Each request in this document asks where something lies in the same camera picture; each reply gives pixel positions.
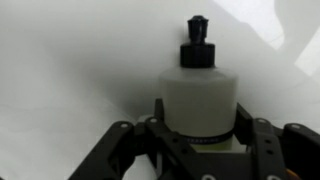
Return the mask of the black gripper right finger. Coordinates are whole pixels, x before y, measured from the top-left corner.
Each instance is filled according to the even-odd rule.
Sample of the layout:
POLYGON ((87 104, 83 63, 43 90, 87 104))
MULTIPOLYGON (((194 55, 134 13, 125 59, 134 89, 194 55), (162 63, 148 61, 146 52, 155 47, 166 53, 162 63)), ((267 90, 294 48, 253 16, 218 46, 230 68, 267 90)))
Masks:
POLYGON ((237 104, 234 133, 252 154, 255 180, 320 180, 320 135, 309 127, 278 128, 237 104))

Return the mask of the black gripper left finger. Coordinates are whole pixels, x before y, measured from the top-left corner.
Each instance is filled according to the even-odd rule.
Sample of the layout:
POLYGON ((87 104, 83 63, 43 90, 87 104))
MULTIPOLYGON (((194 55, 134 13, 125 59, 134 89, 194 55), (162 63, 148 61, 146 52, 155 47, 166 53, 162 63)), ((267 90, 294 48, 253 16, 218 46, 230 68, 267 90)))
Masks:
POLYGON ((199 180, 195 151, 163 120, 163 103, 156 99, 154 115, 144 122, 113 123, 68 180, 124 180, 140 155, 149 158, 156 180, 199 180))

